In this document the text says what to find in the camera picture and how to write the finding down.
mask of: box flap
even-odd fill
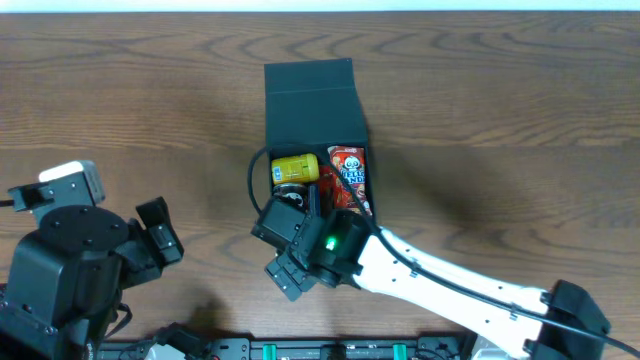
[[[351,59],[267,64],[268,146],[366,145]]]

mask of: black box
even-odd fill
[[[369,137],[351,59],[266,64],[264,77],[269,163],[307,153],[309,146],[327,157],[333,145],[364,148],[366,195],[375,219]],[[273,188],[271,173],[269,179]]]

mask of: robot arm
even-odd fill
[[[496,300],[534,311],[541,316],[548,306],[542,301],[542,289],[509,284],[491,279],[412,247],[388,230],[382,231],[391,245],[407,255],[421,268],[477,293]],[[542,323],[448,289],[425,277],[412,273],[391,255],[379,239],[371,236],[360,258],[362,272],[354,275],[358,286],[374,293],[390,295],[412,302],[477,333],[503,349],[509,356],[520,359],[529,354],[524,345],[527,339],[538,339]]]
[[[40,174],[40,182],[9,190],[15,211],[31,211],[38,230],[17,245],[6,285],[0,284],[0,359],[76,359],[95,352],[123,290],[159,278],[184,249],[162,198],[136,208],[125,222],[96,207],[104,191],[91,161]]]
[[[276,247],[266,272],[291,301],[316,282],[387,294],[472,330],[516,359],[600,359],[610,330],[593,299],[574,284],[560,280],[547,292],[491,279],[425,254],[388,230],[382,230],[385,246],[349,210],[324,219],[271,199],[252,234]]]

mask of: wood grain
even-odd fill
[[[167,199],[186,256],[128,290],[121,337],[173,321],[256,337],[457,329],[350,288],[289,303],[263,273],[273,251],[248,234],[244,186],[262,65],[336,57],[353,58],[383,225],[490,276],[580,284],[640,346],[637,13],[0,15],[0,188],[87,158],[106,208]],[[0,281],[33,227],[3,212]]]

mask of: green connector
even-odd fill
[[[276,346],[265,345],[262,347],[262,360],[276,360]]]
[[[407,360],[407,345],[393,345],[393,360]]]

